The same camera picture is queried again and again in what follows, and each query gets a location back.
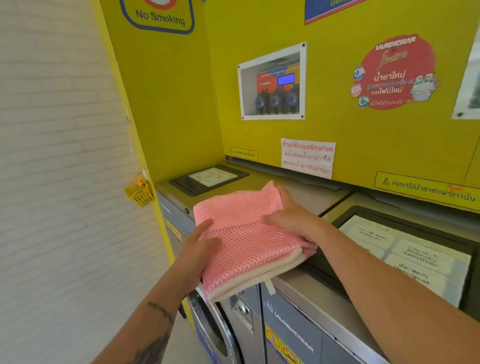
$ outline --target washing machine door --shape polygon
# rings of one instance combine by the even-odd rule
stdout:
[[[187,299],[193,313],[197,334],[215,364],[242,364],[239,346],[230,325],[216,303],[203,299],[192,291]]]

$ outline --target white brick wall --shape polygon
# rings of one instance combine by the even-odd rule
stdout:
[[[168,264],[88,1],[0,0],[0,363],[89,363]]]

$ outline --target yellow plastic basket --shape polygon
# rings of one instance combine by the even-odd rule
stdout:
[[[127,188],[125,188],[125,194],[140,207],[148,205],[153,201],[153,196],[148,186],[144,185],[142,188],[138,188],[135,182],[130,183]]]

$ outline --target hand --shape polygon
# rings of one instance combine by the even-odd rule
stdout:
[[[175,272],[175,277],[183,286],[185,294],[198,286],[205,266],[220,247],[219,238],[199,240],[212,223],[212,219],[205,220],[192,231],[183,242],[182,250],[170,268]]]
[[[310,211],[297,204],[290,192],[283,186],[276,186],[282,198],[283,210],[262,217],[265,225],[278,225],[292,234],[304,237],[310,242],[315,241],[315,231],[318,226],[329,223],[315,216]]]

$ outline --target pink mesh laundry bag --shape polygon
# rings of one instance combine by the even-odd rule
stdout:
[[[238,191],[195,205],[197,225],[208,218],[214,221],[202,238],[222,239],[219,251],[203,272],[204,292],[209,301],[220,301],[270,279],[315,253],[315,244],[260,222],[263,215],[282,208],[273,181],[261,191]]]

